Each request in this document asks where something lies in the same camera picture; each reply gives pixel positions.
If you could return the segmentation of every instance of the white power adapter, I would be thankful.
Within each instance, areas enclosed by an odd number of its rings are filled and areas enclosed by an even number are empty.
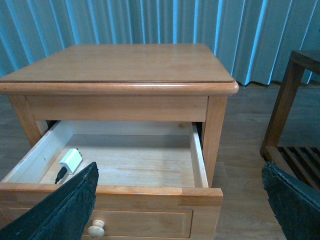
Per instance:
[[[59,166],[62,168],[65,167],[68,174],[73,174],[81,162],[82,156],[78,149],[71,148],[61,159]]]
[[[66,175],[67,172],[68,174],[73,174],[81,162],[82,156],[78,149],[69,149],[69,151],[59,162],[59,166],[61,167],[61,169],[56,176],[54,184],[57,184]]]

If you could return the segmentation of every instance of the blue curtain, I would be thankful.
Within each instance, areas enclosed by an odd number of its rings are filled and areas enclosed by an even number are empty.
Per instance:
[[[74,44],[205,43],[239,83],[268,85],[292,50],[320,49],[319,23],[318,0],[0,0],[0,77]]]

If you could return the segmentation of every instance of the open drawer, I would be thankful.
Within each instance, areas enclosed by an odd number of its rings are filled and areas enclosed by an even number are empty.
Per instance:
[[[96,162],[93,220],[108,240],[211,240],[223,194],[208,188],[197,128],[190,122],[57,122],[0,183],[0,222],[13,221],[59,187],[65,153],[77,148],[77,172]],[[62,179],[62,183],[72,175]]]

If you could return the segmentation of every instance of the wooden knob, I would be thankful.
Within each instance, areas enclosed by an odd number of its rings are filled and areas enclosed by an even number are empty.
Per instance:
[[[96,219],[92,221],[92,226],[88,228],[88,234],[93,238],[101,238],[105,234],[103,227],[105,226],[104,221]]]

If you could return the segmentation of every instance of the wooden slat shelf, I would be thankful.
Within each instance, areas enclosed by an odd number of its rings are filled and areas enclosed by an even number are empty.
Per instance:
[[[265,158],[294,175],[297,179],[320,191],[319,147],[271,147],[265,150]]]

